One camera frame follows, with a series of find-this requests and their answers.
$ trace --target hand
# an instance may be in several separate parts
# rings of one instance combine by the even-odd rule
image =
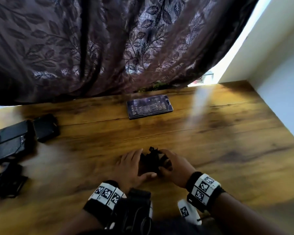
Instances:
[[[165,154],[172,164],[172,168],[169,170],[164,167],[159,167],[161,173],[177,186],[185,188],[188,179],[196,172],[196,169],[185,158],[167,149],[161,149],[159,151]]]
[[[120,190],[125,194],[128,194],[131,188],[139,186],[148,178],[157,177],[154,172],[147,172],[138,176],[138,163],[142,151],[143,149],[139,149],[123,154],[110,177],[110,180],[119,184]]]

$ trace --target person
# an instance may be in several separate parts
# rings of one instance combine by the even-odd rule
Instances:
[[[186,188],[188,181],[196,173],[196,169],[185,158],[167,149],[160,151],[168,157],[172,165],[167,169],[160,167],[161,173],[176,186]],[[120,190],[125,194],[128,194],[131,188],[139,186],[145,180],[157,177],[157,174],[153,172],[138,176],[141,152],[142,149],[122,155],[109,178],[111,181],[117,182]],[[224,190],[215,198],[209,212],[216,222],[230,234],[286,234]],[[99,220],[100,218],[82,210],[71,222],[62,228],[59,234],[76,235],[86,231],[104,229]]]

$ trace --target wooden tabletop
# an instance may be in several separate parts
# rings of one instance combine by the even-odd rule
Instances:
[[[174,111],[129,120],[125,102],[167,94]],[[26,182],[0,201],[0,234],[54,234],[130,150],[168,148],[251,207],[294,199],[294,137],[247,82],[0,109],[0,128],[52,113],[61,135],[21,162]],[[187,192],[156,179],[154,218],[179,215]]]

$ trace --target curtain fold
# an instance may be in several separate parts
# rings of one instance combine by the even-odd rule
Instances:
[[[258,0],[0,0],[0,105],[185,87]]]

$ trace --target person's left hand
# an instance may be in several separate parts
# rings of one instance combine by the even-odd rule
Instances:
[[[119,184],[120,190],[126,195],[131,188],[139,186],[148,178],[157,177],[157,174],[154,172],[147,172],[138,176],[138,163],[142,151],[143,149],[139,149],[123,154],[109,178],[116,181]]]

